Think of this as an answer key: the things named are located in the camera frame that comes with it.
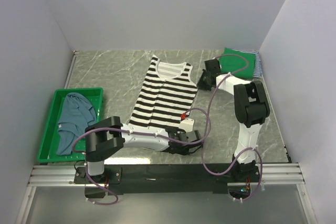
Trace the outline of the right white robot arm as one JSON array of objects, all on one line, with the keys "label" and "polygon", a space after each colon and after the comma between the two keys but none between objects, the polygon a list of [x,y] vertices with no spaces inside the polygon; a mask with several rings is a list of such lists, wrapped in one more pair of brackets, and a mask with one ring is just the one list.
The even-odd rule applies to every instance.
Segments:
[{"label": "right white robot arm", "polygon": [[256,147],[259,132],[270,107],[264,85],[260,81],[247,81],[222,73],[217,59],[205,61],[205,69],[197,83],[200,90],[212,88],[223,90],[234,97],[234,111],[239,122],[239,135],[229,173],[235,181],[241,182],[251,175],[259,175],[256,166]]}]

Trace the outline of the green garment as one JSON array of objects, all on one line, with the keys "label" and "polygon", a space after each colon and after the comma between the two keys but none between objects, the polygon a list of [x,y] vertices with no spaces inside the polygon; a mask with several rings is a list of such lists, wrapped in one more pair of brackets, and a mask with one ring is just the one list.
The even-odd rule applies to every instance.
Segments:
[{"label": "green garment", "polygon": [[221,71],[223,73],[231,72],[233,73],[236,70],[239,70],[246,66],[246,60],[248,62],[248,67],[240,72],[234,74],[234,76],[242,79],[252,79],[254,74],[255,62],[256,62],[256,53],[254,52],[244,52],[240,50],[225,48],[224,55],[235,54],[237,56],[225,56],[218,58]]}]

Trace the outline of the black white striped garment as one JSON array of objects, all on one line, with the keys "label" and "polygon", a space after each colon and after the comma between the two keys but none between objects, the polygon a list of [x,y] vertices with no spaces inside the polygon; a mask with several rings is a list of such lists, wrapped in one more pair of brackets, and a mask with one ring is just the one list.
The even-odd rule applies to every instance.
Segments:
[{"label": "black white striped garment", "polygon": [[198,92],[191,80],[193,66],[187,62],[162,62],[153,55],[135,102],[129,124],[141,127],[179,128],[183,113]]}]

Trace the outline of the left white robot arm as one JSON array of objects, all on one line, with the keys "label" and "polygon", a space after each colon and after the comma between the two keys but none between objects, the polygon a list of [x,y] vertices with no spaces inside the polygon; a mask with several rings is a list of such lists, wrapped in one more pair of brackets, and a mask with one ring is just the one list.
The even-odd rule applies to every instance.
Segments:
[{"label": "left white robot arm", "polygon": [[122,148],[189,155],[202,145],[198,130],[186,132],[177,127],[142,127],[121,123],[118,116],[107,118],[85,129],[86,176],[91,182],[104,179],[104,161]]}]

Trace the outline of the blue white striped tank top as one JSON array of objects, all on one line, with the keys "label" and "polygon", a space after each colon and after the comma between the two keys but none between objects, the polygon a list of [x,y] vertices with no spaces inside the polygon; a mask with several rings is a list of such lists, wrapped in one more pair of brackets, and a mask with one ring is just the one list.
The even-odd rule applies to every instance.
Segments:
[{"label": "blue white striped tank top", "polygon": [[[236,76],[244,79],[253,79],[260,78],[263,75],[262,67],[261,67],[261,58],[259,56],[259,51],[254,50],[236,50],[242,56],[244,56],[249,61],[249,66],[247,69],[239,72]],[[254,69],[252,68],[252,59],[255,60]]]}]

